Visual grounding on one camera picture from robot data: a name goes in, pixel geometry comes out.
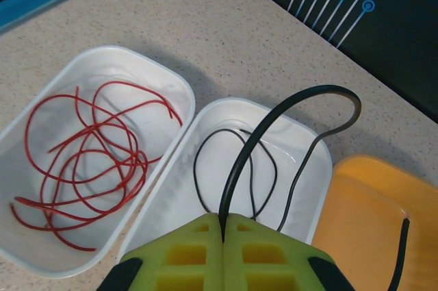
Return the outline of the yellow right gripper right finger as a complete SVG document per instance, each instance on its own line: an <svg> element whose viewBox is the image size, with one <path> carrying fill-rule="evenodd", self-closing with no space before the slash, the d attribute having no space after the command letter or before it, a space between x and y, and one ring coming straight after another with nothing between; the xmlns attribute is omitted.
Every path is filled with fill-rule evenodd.
<svg viewBox="0 0 438 291"><path fill-rule="evenodd" d="M355 291L324 251L239 214L223 254L224 291Z"/></svg>

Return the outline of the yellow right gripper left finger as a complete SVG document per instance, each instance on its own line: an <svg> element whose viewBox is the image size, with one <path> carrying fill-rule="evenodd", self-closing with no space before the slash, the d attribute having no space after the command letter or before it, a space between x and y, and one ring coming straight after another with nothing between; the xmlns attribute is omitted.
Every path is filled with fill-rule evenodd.
<svg viewBox="0 0 438 291"><path fill-rule="evenodd" d="M217 214L195 220L127 253L97 291L223 291Z"/></svg>

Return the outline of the white plastic container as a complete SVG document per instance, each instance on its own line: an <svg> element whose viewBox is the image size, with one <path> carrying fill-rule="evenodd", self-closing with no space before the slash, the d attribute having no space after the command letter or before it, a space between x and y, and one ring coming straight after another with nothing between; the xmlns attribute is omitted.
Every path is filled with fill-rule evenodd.
<svg viewBox="0 0 438 291"><path fill-rule="evenodd" d="M0 256L49 278L115 243L193 118L184 78L139 53L79 54L0 133Z"/></svg>
<svg viewBox="0 0 438 291"><path fill-rule="evenodd" d="M119 253L217 212L233 163L248 134L268 109L240 98L214 101L194 119L135 219ZM326 145L309 145L315 132L278 118L252 153L237 183L230 210L305 243L311 243L331 181Z"/></svg>

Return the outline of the orange plastic container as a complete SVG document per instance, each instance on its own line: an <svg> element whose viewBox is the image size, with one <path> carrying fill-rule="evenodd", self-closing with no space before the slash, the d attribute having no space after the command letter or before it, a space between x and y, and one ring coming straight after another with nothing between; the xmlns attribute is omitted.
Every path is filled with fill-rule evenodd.
<svg viewBox="0 0 438 291"><path fill-rule="evenodd" d="M356 291L387 291L405 218L397 291L438 291L438 187L376 157L335 165L312 245L334 259Z"/></svg>

